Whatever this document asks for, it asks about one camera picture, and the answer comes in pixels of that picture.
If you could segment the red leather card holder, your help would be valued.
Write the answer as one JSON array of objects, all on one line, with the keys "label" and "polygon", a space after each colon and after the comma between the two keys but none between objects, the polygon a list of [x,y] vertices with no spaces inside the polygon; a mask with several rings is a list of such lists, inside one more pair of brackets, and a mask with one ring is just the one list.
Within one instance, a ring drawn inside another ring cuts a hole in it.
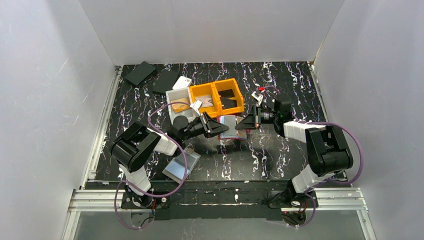
[{"label": "red leather card holder", "polygon": [[218,117],[218,122],[229,127],[229,130],[218,135],[220,140],[233,139],[233,140],[246,140],[248,138],[248,131],[237,130],[235,126],[242,120],[242,117],[237,115],[222,115]]}]

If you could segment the gold credit card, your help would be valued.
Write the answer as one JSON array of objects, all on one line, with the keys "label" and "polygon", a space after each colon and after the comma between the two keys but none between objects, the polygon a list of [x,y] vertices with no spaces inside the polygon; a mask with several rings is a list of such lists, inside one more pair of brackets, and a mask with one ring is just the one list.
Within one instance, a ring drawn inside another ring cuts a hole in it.
[{"label": "gold credit card", "polygon": [[190,108],[190,100],[186,97],[171,100],[170,102],[172,103],[171,109],[176,114]]}]

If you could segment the grey credit card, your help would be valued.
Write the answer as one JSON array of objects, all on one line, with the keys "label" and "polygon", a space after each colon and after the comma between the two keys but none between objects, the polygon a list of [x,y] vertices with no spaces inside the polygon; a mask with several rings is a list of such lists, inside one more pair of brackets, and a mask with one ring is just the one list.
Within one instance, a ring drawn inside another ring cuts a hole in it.
[{"label": "grey credit card", "polygon": [[236,108],[238,106],[236,99],[223,98],[221,99],[221,107],[223,110]]}]

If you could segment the grey card holder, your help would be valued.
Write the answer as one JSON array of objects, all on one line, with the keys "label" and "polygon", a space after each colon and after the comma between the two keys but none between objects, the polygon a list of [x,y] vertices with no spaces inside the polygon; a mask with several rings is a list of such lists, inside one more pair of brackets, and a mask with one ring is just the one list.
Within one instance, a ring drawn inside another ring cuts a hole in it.
[{"label": "grey card holder", "polygon": [[[187,171],[186,176],[188,177],[191,171],[194,169],[196,164],[198,163],[199,159],[201,158],[201,155],[195,152],[193,149],[186,147],[184,149],[184,153],[186,155],[187,160]],[[174,157],[168,165],[164,168],[162,173],[177,182],[178,184],[181,183],[184,172],[185,172],[185,159],[183,154],[181,153],[177,157]]]}]

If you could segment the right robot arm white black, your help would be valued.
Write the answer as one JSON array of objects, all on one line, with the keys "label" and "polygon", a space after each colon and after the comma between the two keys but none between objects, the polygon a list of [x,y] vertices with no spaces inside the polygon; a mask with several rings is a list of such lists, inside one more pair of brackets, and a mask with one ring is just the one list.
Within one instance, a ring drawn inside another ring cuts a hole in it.
[{"label": "right robot arm white black", "polygon": [[271,124],[278,135],[306,144],[307,165],[287,184],[284,191],[287,196],[304,194],[353,166],[354,160],[342,129],[295,120],[289,101],[275,99],[272,108],[263,103],[256,104],[235,129],[254,130],[262,124]]}]

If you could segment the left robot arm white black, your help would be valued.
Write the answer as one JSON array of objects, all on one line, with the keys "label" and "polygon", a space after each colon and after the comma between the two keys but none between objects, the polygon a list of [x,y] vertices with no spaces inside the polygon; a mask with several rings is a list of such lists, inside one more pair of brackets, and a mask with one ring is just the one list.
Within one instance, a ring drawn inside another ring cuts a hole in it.
[{"label": "left robot arm white black", "polygon": [[152,130],[138,122],[133,123],[110,146],[110,154],[124,171],[128,187],[138,196],[155,197],[147,177],[145,164],[153,152],[176,157],[182,155],[184,181],[189,172],[189,154],[184,141],[199,135],[213,138],[230,128],[211,118],[206,112],[189,121],[184,115],[174,118],[167,133]]}]

